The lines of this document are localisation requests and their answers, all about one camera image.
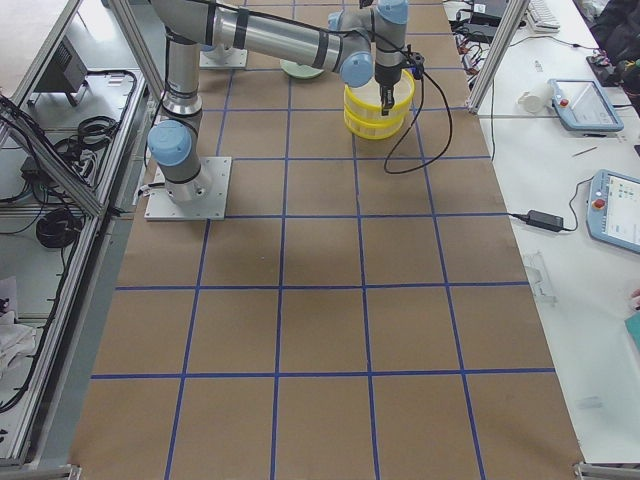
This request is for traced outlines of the grey control box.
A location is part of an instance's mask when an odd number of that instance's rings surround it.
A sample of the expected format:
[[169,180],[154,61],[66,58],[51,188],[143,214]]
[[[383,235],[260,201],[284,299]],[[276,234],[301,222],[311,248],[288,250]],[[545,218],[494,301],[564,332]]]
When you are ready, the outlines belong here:
[[64,94],[72,107],[82,99],[83,89],[88,86],[88,69],[78,52],[64,36],[54,51],[34,92]]

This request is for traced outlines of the teach pendant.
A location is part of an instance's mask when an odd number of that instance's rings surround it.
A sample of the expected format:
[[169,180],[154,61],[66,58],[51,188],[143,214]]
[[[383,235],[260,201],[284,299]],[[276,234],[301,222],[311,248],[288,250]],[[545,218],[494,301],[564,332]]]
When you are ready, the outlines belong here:
[[639,252],[639,180],[599,170],[590,182],[586,223],[592,238]]
[[582,134],[613,134],[624,129],[606,93],[597,81],[549,79],[551,104],[568,131]]

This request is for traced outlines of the aluminium frame post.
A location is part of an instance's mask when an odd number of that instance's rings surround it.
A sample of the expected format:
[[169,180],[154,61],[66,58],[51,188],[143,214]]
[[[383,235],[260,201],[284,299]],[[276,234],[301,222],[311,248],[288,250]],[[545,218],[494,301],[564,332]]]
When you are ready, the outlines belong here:
[[497,28],[484,64],[475,79],[467,102],[468,111],[477,114],[529,5],[528,0],[509,1]]

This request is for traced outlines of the brown paper table mat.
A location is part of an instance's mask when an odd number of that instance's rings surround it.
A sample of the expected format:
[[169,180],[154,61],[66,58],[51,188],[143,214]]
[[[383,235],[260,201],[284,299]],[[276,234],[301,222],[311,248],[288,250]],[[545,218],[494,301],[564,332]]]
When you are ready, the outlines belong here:
[[70,459],[86,479],[569,479],[580,458],[438,1],[351,215],[125,221]]

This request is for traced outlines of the clear plastic holder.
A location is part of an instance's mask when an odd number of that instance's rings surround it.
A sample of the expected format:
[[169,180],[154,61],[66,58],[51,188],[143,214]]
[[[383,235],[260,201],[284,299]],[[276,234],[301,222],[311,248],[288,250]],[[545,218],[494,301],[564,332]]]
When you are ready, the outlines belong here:
[[555,305],[557,296],[542,253],[525,253],[522,261],[534,300],[538,304]]

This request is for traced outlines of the white paper cup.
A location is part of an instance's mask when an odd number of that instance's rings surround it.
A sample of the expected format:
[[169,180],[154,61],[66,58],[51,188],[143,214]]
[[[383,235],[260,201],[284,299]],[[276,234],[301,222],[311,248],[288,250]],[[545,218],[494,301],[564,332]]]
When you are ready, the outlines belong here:
[[540,83],[525,91],[517,100],[517,104],[527,113],[537,114],[550,103],[554,88],[548,83]]

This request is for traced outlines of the lower yellow steamer layer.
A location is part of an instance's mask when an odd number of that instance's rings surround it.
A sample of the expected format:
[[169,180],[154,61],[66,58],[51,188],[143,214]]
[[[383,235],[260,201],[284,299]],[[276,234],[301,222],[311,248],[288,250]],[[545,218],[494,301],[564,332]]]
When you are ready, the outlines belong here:
[[356,115],[347,107],[343,112],[346,128],[357,137],[367,140],[384,140],[395,135],[403,126],[405,116],[393,117],[390,120],[374,121]]

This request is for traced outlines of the far teach pendant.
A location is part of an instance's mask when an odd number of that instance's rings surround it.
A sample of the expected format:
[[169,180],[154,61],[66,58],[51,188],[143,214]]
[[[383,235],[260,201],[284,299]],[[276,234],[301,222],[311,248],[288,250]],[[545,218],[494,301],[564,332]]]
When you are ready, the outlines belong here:
[[582,134],[613,134],[624,129],[606,93],[597,81],[549,79],[551,104],[568,131]]

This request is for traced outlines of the near teach pendant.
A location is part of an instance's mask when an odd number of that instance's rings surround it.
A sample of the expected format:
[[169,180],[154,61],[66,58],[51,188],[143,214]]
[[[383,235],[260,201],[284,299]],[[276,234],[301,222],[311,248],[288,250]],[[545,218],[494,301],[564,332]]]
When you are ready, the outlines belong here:
[[590,182],[586,223],[592,238],[639,252],[639,180],[599,170]]

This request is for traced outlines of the black power adapter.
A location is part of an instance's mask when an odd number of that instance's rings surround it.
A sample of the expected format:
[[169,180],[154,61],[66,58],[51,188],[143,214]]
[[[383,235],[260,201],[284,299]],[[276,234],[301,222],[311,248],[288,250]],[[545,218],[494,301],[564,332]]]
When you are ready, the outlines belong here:
[[564,230],[564,219],[562,217],[538,210],[528,211],[526,224],[551,232],[560,232]]

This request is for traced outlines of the pale green plate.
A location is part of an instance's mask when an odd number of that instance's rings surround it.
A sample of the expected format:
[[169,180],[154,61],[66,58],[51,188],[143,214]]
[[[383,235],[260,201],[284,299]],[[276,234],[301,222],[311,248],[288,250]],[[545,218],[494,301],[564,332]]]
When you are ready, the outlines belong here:
[[311,80],[324,73],[323,69],[284,59],[280,60],[280,67],[285,74],[297,80]]

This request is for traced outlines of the upper yellow steamer layer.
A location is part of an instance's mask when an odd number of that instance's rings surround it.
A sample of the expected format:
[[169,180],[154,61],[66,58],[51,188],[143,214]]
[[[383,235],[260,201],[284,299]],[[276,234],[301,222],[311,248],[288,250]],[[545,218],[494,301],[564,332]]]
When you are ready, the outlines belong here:
[[380,85],[374,78],[364,86],[344,87],[344,105],[356,117],[367,121],[382,122],[395,117],[404,117],[412,104],[415,93],[415,80],[407,70],[402,71],[400,81],[394,86],[394,106],[386,113],[382,113]]

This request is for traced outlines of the yellow steamer layer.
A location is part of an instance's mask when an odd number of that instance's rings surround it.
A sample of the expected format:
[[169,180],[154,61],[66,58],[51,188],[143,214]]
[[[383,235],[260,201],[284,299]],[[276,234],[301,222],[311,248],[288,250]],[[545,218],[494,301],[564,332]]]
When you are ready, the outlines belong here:
[[384,140],[395,135],[403,126],[405,116],[393,117],[390,120],[374,121],[356,115],[347,107],[343,112],[346,128],[357,137],[367,140]]
[[400,81],[394,86],[394,106],[386,113],[382,113],[380,85],[374,78],[364,86],[344,87],[344,105],[356,117],[367,121],[382,122],[395,117],[404,117],[412,104],[415,93],[415,80],[407,70],[402,71]]

